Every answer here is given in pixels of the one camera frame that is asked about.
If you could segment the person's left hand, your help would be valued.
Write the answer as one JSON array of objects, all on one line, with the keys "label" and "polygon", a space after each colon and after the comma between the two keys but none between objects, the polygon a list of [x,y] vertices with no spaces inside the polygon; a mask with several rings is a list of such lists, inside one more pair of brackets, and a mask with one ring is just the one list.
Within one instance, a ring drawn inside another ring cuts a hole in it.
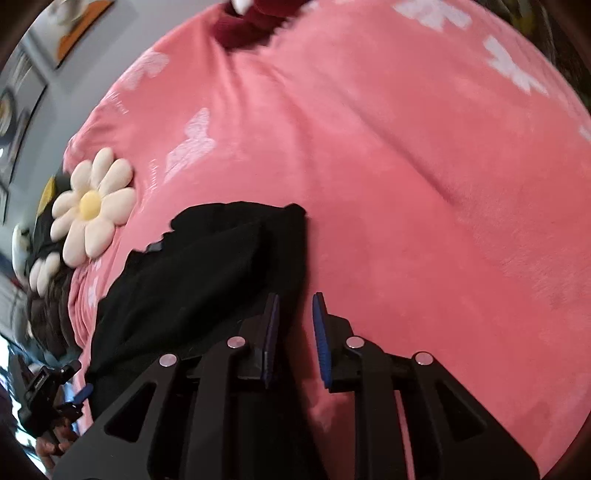
[{"label": "person's left hand", "polygon": [[63,420],[54,428],[55,440],[39,437],[36,439],[35,451],[47,472],[55,466],[58,453],[65,453],[78,439],[69,420]]}]

